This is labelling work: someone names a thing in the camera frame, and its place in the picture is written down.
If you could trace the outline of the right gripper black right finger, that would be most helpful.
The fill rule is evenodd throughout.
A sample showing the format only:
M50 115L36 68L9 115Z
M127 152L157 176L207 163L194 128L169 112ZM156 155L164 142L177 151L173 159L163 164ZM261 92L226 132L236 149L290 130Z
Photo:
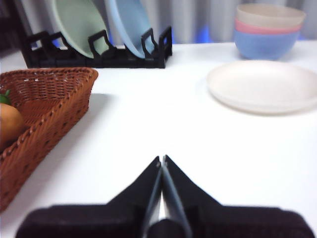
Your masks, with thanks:
M276 207L225 206L208 195L167 156L163 158L164 198L170 216L188 238L312 238L296 212Z

